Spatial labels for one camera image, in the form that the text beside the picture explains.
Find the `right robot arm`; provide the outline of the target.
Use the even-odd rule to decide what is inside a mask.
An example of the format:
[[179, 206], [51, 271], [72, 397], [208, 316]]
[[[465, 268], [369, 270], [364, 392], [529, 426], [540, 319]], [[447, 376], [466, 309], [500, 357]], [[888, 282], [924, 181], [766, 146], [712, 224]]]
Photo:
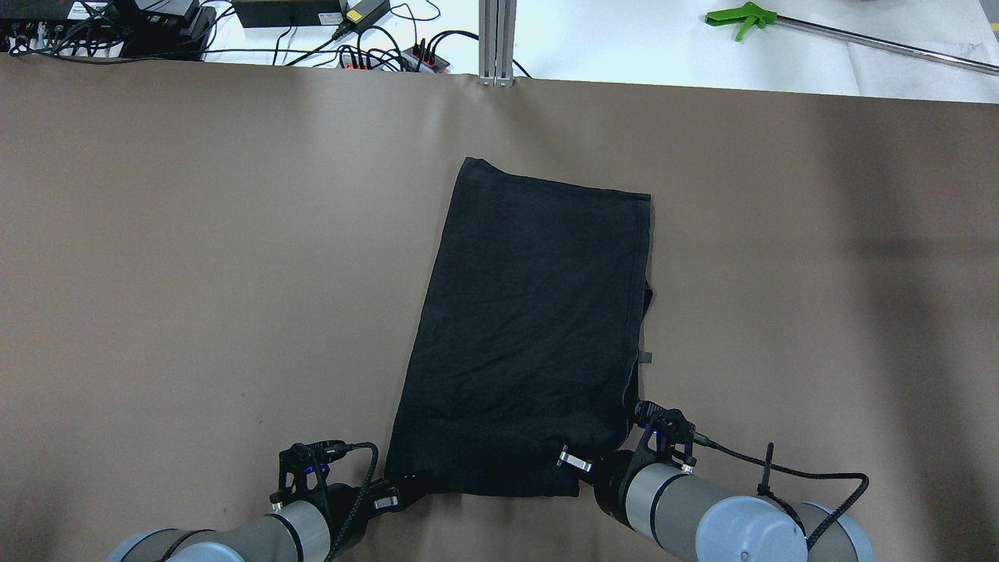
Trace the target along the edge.
[[586, 460], [564, 447], [556, 465], [592, 487], [599, 508], [681, 561], [873, 561], [847, 515], [817, 503], [781, 506], [738, 495], [645, 446]]

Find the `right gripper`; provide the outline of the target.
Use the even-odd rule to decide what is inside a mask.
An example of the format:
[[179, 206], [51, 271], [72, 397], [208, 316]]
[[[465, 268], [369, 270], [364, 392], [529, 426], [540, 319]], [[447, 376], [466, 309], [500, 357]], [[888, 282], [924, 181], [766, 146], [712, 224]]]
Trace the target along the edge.
[[593, 474], [593, 495], [600, 510], [621, 525], [630, 528], [624, 496], [629, 483], [629, 466], [634, 459], [632, 450], [617, 450], [593, 463], [568, 446], [560, 449], [556, 466], [581, 475]]

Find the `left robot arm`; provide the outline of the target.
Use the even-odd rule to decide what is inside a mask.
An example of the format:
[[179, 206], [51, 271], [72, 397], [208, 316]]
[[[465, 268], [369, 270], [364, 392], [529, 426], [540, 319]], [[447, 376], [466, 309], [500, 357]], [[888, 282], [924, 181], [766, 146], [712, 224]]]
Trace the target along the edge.
[[306, 500], [286, 503], [229, 531], [162, 528], [123, 540], [109, 561], [334, 561], [356, 546], [374, 518], [401, 512], [427, 494], [428, 474], [379, 478], [349, 519], [359, 487], [329, 487], [331, 516]]

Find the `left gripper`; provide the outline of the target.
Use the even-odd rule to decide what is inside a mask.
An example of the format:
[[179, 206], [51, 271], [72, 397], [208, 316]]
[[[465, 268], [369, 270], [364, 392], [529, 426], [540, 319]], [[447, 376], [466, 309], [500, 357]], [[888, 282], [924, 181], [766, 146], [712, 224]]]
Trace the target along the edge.
[[371, 486], [332, 484], [327, 490], [331, 551], [348, 551], [356, 546], [373, 514], [402, 512], [427, 494], [428, 472], [379, 478]]

